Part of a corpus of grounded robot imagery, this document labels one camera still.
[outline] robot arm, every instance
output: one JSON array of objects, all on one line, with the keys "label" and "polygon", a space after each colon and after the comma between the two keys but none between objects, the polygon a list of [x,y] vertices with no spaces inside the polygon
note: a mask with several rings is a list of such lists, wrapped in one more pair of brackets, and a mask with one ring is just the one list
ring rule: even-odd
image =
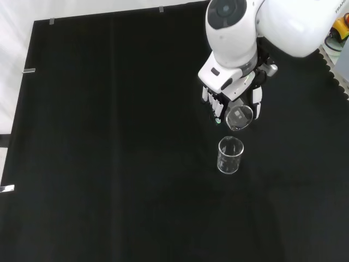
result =
[{"label": "robot arm", "polygon": [[349,0],[212,0],[206,33],[212,53],[198,73],[202,99],[219,120],[233,103],[248,104],[257,119],[261,85],[277,66],[257,44],[266,37],[291,56],[305,57],[325,39]]}]

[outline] white wall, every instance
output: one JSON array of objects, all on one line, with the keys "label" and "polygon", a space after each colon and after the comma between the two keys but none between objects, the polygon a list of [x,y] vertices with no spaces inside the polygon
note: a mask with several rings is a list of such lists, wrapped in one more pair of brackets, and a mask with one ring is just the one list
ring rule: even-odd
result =
[{"label": "white wall", "polygon": [[11,132],[33,21],[176,5],[195,0],[1,0],[0,134]]},{"label": "white wall", "polygon": [[349,13],[349,4],[347,4],[343,10],[342,13],[340,14],[340,16],[344,16],[346,13]]}]

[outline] black table surface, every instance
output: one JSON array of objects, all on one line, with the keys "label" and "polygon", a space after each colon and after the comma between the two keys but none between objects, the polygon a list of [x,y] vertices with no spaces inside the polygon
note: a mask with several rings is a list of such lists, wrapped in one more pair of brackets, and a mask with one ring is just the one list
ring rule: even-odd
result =
[{"label": "black table surface", "polygon": [[[322,56],[231,133],[200,102],[207,2],[34,23],[0,195],[1,261],[349,261],[349,102]],[[225,135],[239,171],[216,169]]]}]

